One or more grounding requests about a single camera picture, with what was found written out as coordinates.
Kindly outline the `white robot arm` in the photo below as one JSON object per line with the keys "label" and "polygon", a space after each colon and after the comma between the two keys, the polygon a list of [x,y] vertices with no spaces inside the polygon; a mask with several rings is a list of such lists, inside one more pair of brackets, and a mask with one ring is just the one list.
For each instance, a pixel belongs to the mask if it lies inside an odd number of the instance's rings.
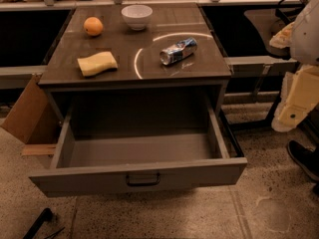
{"label": "white robot arm", "polygon": [[296,128],[319,104],[319,0],[311,0],[295,21],[288,24],[269,44],[289,48],[292,59],[301,63],[295,73],[282,82],[281,102],[271,126],[278,132]]}

